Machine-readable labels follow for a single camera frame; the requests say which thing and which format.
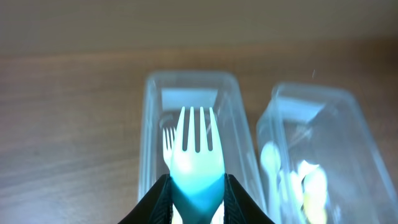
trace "yellow object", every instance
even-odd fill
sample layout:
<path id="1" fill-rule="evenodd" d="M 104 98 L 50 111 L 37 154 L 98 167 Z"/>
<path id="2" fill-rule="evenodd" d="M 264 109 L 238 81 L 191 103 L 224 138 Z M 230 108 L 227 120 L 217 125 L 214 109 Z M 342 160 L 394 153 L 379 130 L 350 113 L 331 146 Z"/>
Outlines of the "yellow object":
<path id="1" fill-rule="evenodd" d="M 322 197 L 322 195 L 304 195 L 304 214 L 311 224 L 326 224 L 328 221 L 323 200 L 319 196 Z"/>

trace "beige wall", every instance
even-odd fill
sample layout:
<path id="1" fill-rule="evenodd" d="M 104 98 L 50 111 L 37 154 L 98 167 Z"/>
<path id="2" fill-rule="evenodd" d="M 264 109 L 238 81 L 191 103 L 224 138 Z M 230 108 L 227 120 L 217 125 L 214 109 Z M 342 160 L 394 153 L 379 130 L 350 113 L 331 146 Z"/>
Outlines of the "beige wall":
<path id="1" fill-rule="evenodd" d="M 2 0 L 0 55 L 398 36 L 396 0 Z"/>

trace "transparent box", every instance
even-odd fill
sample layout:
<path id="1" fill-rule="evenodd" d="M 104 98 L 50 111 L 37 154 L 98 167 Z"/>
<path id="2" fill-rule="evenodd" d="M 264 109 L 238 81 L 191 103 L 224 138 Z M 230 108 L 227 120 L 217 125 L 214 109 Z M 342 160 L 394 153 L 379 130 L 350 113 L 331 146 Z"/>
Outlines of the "transparent box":
<path id="1" fill-rule="evenodd" d="M 142 114 L 138 200 L 162 174 L 169 173 L 163 158 L 162 133 L 164 128 L 177 127 L 183 106 L 194 107 L 195 124 L 199 123 L 197 115 L 201 106 L 207 111 L 206 124 L 210 120 L 208 108 L 213 108 L 223 147 L 225 171 L 233 174 L 265 211 L 264 192 L 239 85 L 232 75 L 225 72 L 156 72 L 147 79 Z"/>
<path id="2" fill-rule="evenodd" d="M 291 179 L 303 161 L 326 173 L 327 223 L 398 223 L 396 191 L 347 91 L 295 83 L 276 86 L 257 123 L 257 141 L 260 152 L 268 142 L 279 148 L 282 223 L 309 223 Z"/>

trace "wooden table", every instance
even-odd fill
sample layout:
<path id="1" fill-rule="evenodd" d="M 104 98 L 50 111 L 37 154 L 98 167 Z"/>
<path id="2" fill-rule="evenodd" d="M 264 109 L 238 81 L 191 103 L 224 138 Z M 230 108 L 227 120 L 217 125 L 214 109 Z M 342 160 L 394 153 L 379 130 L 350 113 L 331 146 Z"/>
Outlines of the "wooden table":
<path id="1" fill-rule="evenodd" d="M 336 40 L 0 58 L 1 223 L 122 219 L 137 201 L 144 81 L 154 70 L 235 74 L 254 142 L 276 83 L 345 88 L 398 186 L 397 52 L 395 40 Z"/>

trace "brown wooden surface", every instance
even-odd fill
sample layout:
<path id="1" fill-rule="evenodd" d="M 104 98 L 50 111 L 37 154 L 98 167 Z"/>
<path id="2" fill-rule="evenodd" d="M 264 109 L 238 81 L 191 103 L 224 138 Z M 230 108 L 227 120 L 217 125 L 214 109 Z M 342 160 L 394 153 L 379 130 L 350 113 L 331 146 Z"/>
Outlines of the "brown wooden surface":
<path id="1" fill-rule="evenodd" d="M 276 83 L 345 88 L 398 186 L 396 52 L 370 40 L 0 58 L 1 223 L 122 219 L 136 204 L 144 81 L 163 69 L 235 74 L 254 142 Z"/>

